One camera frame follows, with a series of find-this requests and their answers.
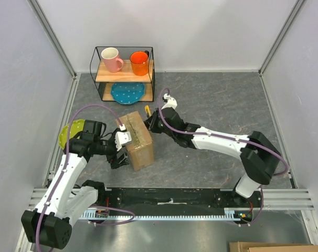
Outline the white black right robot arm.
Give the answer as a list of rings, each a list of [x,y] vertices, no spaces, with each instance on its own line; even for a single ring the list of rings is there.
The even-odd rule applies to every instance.
[[[210,150],[239,159],[245,169],[231,194],[232,202],[245,206],[256,189],[268,185],[280,162],[280,152],[258,131],[232,135],[187,123],[173,108],[156,109],[144,121],[152,133],[165,133],[183,148]]]

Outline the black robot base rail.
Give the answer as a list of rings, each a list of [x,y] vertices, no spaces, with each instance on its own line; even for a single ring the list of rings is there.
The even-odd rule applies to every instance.
[[[234,196],[232,190],[211,188],[118,188],[105,189],[94,205],[132,211],[146,216],[223,215],[226,208],[254,209],[261,205],[261,193],[249,199]]]

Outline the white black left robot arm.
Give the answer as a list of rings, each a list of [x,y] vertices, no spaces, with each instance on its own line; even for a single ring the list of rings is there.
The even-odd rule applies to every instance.
[[[29,242],[63,249],[70,240],[72,228],[91,206],[102,206],[106,201],[102,182],[88,180],[74,197],[71,192],[78,176],[94,155],[103,155],[113,169],[126,165],[127,155],[122,148],[132,139],[126,126],[118,127],[105,140],[101,133],[106,124],[78,119],[66,125],[59,135],[63,155],[49,188],[33,210],[24,211],[21,222]]]

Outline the brown cardboard express box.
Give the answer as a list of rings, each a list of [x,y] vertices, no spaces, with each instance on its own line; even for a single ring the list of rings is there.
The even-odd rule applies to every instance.
[[[152,137],[138,111],[119,118],[130,132],[132,142],[126,146],[134,171],[139,171],[154,163]]]

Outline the yellow utility knife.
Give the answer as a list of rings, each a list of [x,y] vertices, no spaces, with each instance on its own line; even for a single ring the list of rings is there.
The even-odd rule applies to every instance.
[[[144,110],[145,110],[145,114],[146,114],[147,118],[150,118],[150,117],[152,116],[150,107],[149,107],[148,105],[146,105],[146,106],[144,107]]]

